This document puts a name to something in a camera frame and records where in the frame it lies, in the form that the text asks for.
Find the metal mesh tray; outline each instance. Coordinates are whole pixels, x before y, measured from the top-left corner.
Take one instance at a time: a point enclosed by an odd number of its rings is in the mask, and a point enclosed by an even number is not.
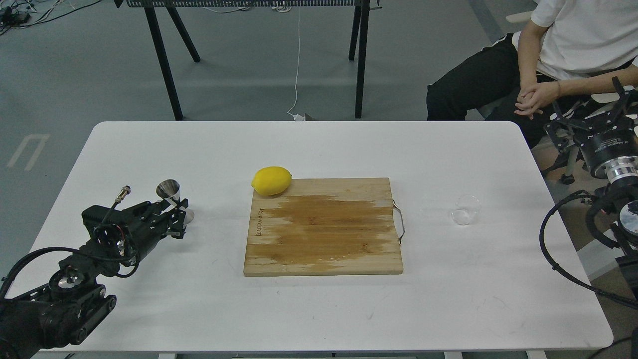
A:
[[[132,8],[188,8],[231,6],[360,6],[363,0],[126,0]]]

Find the wooden cutting board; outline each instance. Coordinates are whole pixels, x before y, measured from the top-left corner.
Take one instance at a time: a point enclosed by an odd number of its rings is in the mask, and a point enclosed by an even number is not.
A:
[[[388,178],[293,179],[253,191],[245,276],[400,274]]]

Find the lemon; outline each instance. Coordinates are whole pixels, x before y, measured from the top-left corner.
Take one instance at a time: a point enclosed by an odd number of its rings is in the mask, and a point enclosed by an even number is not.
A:
[[[260,195],[280,194],[290,186],[292,176],[287,169],[278,166],[265,167],[255,173],[250,183]]]

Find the white t-shirt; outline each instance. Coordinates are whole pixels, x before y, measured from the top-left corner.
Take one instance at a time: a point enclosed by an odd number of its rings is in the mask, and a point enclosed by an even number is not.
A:
[[[538,71],[554,79],[578,79],[638,66],[638,0],[541,0],[531,14],[549,27],[541,39]],[[512,43],[518,49],[520,32]]]

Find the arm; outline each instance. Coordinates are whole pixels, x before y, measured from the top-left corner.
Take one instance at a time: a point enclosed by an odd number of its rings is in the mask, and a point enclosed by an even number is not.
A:
[[[607,72],[587,79],[558,81],[561,89],[560,96],[616,92],[611,82],[611,79],[615,76],[618,77],[623,86],[638,87],[638,66],[629,65],[628,68]]]
[[[540,40],[548,29],[549,27],[539,26],[533,21],[529,21],[519,37],[518,63],[521,76],[521,92],[519,92],[518,103],[516,104],[519,110],[514,112],[522,116],[528,116],[530,119],[534,118],[535,112],[542,113],[538,109],[531,111],[532,106],[529,105],[529,102],[534,92],[528,89],[537,84],[536,68],[540,57]],[[528,107],[520,108],[519,104],[524,104]]]
[[[614,76],[618,76],[618,80],[623,86],[638,86],[638,66],[635,65],[630,65],[622,70],[588,77],[587,79],[534,84],[521,89],[519,96],[523,97],[523,101],[519,100],[519,103],[516,104],[519,110],[515,111],[515,113],[522,116],[530,116],[535,112],[541,111],[539,110],[540,108],[549,105],[562,96],[615,92],[616,89],[614,89],[614,84],[611,81]]]
[[[521,74],[521,89],[536,84],[536,66],[540,57],[540,39],[549,27],[529,21],[521,31],[518,43],[518,63]]]

